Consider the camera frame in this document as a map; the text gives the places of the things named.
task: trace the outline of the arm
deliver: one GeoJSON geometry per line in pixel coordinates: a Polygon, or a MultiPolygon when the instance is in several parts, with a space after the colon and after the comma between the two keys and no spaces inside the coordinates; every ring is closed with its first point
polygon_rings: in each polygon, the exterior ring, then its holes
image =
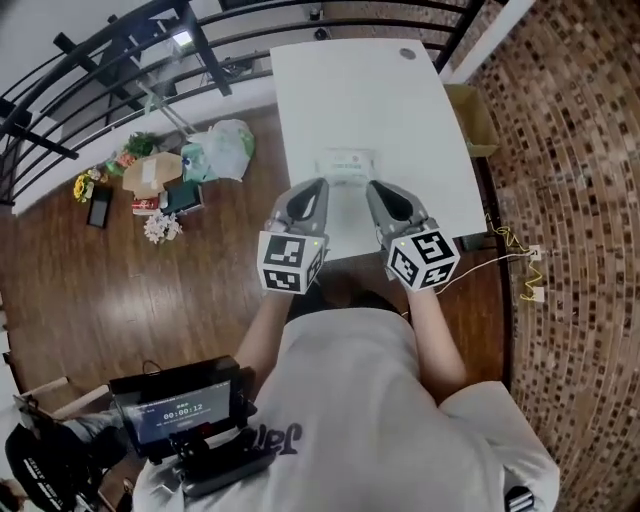
{"type": "Polygon", "coordinates": [[[288,293],[269,292],[240,344],[236,361],[240,366],[250,366],[256,372],[251,398],[256,397],[276,365],[282,330],[292,299],[293,295],[288,293]]]}
{"type": "Polygon", "coordinates": [[[420,381],[441,403],[465,387],[467,372],[435,292],[427,289],[409,293],[409,306],[416,333],[420,381]]]}
{"type": "Polygon", "coordinates": [[[524,485],[535,496],[538,512],[552,512],[558,501],[560,471],[500,382],[470,386],[440,405],[486,439],[505,467],[505,490],[524,485]]]}

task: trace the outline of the screen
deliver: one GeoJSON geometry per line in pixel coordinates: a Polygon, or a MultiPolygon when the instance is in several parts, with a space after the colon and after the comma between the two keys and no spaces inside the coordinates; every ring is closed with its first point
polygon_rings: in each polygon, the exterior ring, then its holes
{"type": "Polygon", "coordinates": [[[94,201],[89,212],[89,224],[92,226],[104,226],[104,219],[107,216],[107,207],[109,203],[105,201],[94,201]]]}
{"type": "Polygon", "coordinates": [[[123,412],[133,424],[138,442],[147,444],[228,418],[230,395],[231,382],[226,381],[184,395],[127,405],[123,412]]]}

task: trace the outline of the timer display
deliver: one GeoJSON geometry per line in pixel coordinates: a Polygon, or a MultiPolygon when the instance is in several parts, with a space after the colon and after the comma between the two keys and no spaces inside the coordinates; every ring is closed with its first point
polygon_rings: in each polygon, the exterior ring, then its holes
{"type": "Polygon", "coordinates": [[[204,424],[229,417],[229,381],[172,398],[132,405],[124,413],[133,424],[141,444],[168,438],[204,424]]]}

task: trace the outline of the plastic bag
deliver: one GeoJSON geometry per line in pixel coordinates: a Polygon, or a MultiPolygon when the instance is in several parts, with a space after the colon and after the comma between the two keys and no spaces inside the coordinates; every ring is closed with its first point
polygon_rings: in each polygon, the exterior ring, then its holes
{"type": "Polygon", "coordinates": [[[184,181],[204,183],[218,179],[200,144],[185,144],[182,146],[180,156],[184,168],[184,181]]]}
{"type": "Polygon", "coordinates": [[[238,119],[218,121],[208,132],[191,135],[189,142],[202,146],[216,176],[238,181],[242,181],[255,150],[247,123],[238,119]]]}

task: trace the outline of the white t-shirt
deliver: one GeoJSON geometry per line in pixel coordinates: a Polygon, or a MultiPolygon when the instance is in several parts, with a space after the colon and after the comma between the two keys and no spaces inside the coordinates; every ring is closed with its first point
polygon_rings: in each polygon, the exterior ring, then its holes
{"type": "Polygon", "coordinates": [[[498,512],[514,475],[536,510],[558,497],[558,468],[504,386],[477,384],[438,407],[418,381],[413,330],[395,313],[289,323],[256,406],[257,442],[279,452],[266,471],[192,500],[166,491],[163,467],[147,463],[134,510],[498,512]]]}

